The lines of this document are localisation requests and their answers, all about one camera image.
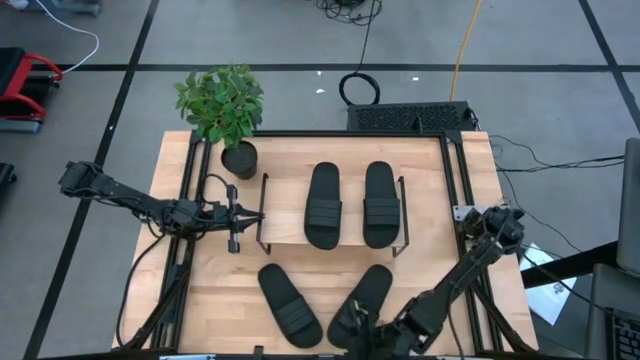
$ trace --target yellow cable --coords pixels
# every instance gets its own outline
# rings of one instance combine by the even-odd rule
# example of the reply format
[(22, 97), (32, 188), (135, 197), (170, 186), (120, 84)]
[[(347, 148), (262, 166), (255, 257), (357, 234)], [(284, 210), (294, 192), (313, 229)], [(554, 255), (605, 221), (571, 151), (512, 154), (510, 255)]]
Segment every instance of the yellow cable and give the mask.
[(481, 4), (482, 4), (482, 0), (476, 0), (476, 7), (473, 10), (473, 16), (471, 17), (469, 26), (467, 26), (467, 33), (464, 35), (464, 40), (462, 41), (462, 46), (460, 47), (460, 52), (458, 53), (458, 60), (456, 61), (456, 69), (453, 71), (453, 83), (451, 84), (451, 95), (449, 95), (449, 101), (453, 101), (453, 96), (456, 94), (456, 84), (458, 83), (458, 70), (460, 69), (460, 61), (462, 61), (462, 55), (464, 55), (464, 48), (467, 47), (467, 43), (469, 42), (469, 37), (471, 37), (471, 30), (473, 29), (473, 24), (476, 22), (476, 16), (478, 16), (478, 10), (480, 10)]

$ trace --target red chair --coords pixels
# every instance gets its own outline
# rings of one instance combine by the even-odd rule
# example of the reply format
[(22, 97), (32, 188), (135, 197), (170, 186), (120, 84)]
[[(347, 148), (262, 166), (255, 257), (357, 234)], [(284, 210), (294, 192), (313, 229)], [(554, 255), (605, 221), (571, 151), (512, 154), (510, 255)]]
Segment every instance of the red chair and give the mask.
[[(45, 63), (55, 75), (29, 76), (32, 60)], [(17, 47), (0, 48), (0, 119), (44, 120), (44, 101), (51, 87), (59, 87), (62, 76), (57, 66), (40, 55)]]

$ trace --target wooden tabletop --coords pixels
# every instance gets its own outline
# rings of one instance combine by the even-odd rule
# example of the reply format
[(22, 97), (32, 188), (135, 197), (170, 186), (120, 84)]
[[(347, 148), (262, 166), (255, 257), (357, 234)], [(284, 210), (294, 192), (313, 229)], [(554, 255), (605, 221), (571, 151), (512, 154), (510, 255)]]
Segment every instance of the wooden tabletop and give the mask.
[[(158, 198), (178, 196), (189, 137), (189, 132), (165, 133), (151, 195)], [(487, 134), (463, 133), (463, 139), (476, 204), (502, 203)], [(253, 210), (259, 207), (262, 173), (269, 174), (265, 202), (265, 229), (270, 229), (266, 230), (267, 233), (271, 231), (272, 236), (277, 236), (278, 231), (286, 233), (289, 228), (288, 236), (299, 236), (295, 234), (301, 229), (278, 223), (282, 220), (275, 216), (277, 212), (271, 219), (269, 208), (273, 209), (278, 201), (288, 203), (292, 209), (288, 216), (291, 219), (301, 217), (300, 206), (306, 199), (303, 184), (309, 183), (315, 164), (322, 161), (335, 163), (340, 169), (343, 201), (361, 204), (364, 190), (359, 186), (364, 184), (366, 168), (369, 163), (382, 160), (391, 165), (396, 179), (399, 176), (405, 179), (411, 243), (397, 258), (392, 257), (389, 249), (338, 246), (332, 251), (323, 251), (308, 244), (276, 244), (277, 241), (272, 241), (272, 254), (266, 255), (255, 241), (256, 227), (253, 226), (241, 235), (241, 253), (234, 255), (227, 252), (227, 232), (207, 234), (196, 245), (184, 312), (181, 352), (251, 353), (254, 345), (263, 345), (268, 354), (342, 354), (344, 351), (334, 348), (326, 336), (312, 349), (298, 349), (282, 336), (257, 280), (257, 272), (272, 262), (287, 272), (326, 331), (335, 312), (371, 265), (383, 264), (393, 273), (393, 285), (381, 311), (381, 321), (388, 322), (411, 297), (433, 288), (458, 261), (437, 139), (257, 137), (251, 142), (258, 149), (258, 173), (253, 179), (237, 180), (222, 167), (220, 145), (213, 147), (209, 172), (236, 184), (239, 202)], [(463, 203), (455, 151), (453, 147), (450, 150), (458, 198)], [(287, 182), (295, 186), (284, 185)], [(192, 181), (191, 196), (194, 187), (195, 181)], [(224, 187), (211, 179), (206, 184), (205, 197), (224, 202)], [(343, 213), (357, 213), (355, 209), (345, 208)], [(343, 236), (352, 238), (351, 233), (355, 230), (348, 233), (345, 230), (342, 229), (341, 239)], [(143, 226), (135, 257), (153, 240)], [(122, 320), (124, 339), (133, 336), (157, 304), (168, 245), (168, 240), (163, 241), (151, 251), (133, 276)], [(489, 267), (489, 274), (497, 306), (522, 338), (537, 347), (515, 255), (505, 256)], [(454, 302), (453, 321), (465, 353), (471, 354), (473, 346), (464, 301), (464, 296), (461, 296)], [(485, 347), (491, 348), (486, 313), (481, 305), (479, 310)], [(457, 354), (448, 324), (444, 325), (428, 354)]]

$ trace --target black slipper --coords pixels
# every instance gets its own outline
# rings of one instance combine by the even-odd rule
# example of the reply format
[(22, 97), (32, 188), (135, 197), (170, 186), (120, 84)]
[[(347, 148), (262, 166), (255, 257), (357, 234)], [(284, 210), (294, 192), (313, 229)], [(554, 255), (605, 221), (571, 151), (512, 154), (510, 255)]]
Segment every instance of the black slipper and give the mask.
[(320, 322), (284, 270), (269, 264), (258, 272), (258, 282), (284, 337), (302, 349), (318, 345), (322, 340)]
[(392, 281), (391, 271), (382, 265), (367, 270), (329, 324), (327, 337), (333, 346), (346, 349), (347, 340), (356, 335), (357, 323), (350, 311), (353, 300), (364, 304), (369, 317), (377, 319)]
[(335, 164), (323, 162), (313, 168), (304, 212), (304, 234), (311, 245), (331, 250), (340, 239), (340, 172)]
[(391, 166), (383, 161), (367, 168), (364, 195), (364, 242), (373, 249), (393, 243), (400, 231), (400, 200)]

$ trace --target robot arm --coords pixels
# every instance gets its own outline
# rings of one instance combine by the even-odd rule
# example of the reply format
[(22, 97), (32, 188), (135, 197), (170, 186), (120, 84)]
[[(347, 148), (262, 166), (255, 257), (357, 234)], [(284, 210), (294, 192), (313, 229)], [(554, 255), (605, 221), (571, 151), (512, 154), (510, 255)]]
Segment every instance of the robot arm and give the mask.
[(236, 187), (227, 184), (229, 206), (216, 201), (213, 209), (208, 211), (187, 199), (161, 200), (151, 197), (115, 181), (104, 174), (100, 166), (88, 162), (69, 162), (58, 184), (60, 191), (69, 197), (109, 202), (127, 208), (141, 221), (153, 221), (163, 233), (170, 236), (197, 240), (210, 231), (229, 230), (231, 253), (240, 252), (238, 233), (264, 218), (262, 213), (244, 209), (237, 202)]
[[(435, 288), (409, 300), (391, 323), (373, 330), (366, 329), (366, 325), (371, 323), (367, 319), (369, 315), (356, 312), (355, 316), (362, 317), (359, 323), (363, 325), (357, 331), (358, 336), (353, 339), (353, 347), (348, 349), (347, 357), (390, 359), (405, 357), (411, 351), (424, 354), (440, 334), (449, 305), (468, 287), (474, 287), (485, 268), (502, 255), (515, 253), (520, 247), (524, 226), (518, 219), (523, 215), (520, 210), (500, 207), (490, 208), (483, 214), (472, 209), (456, 229), (473, 242), (469, 252)], [(373, 340), (364, 342), (362, 334), (371, 333), (373, 336), (367, 335), (367, 338)]]

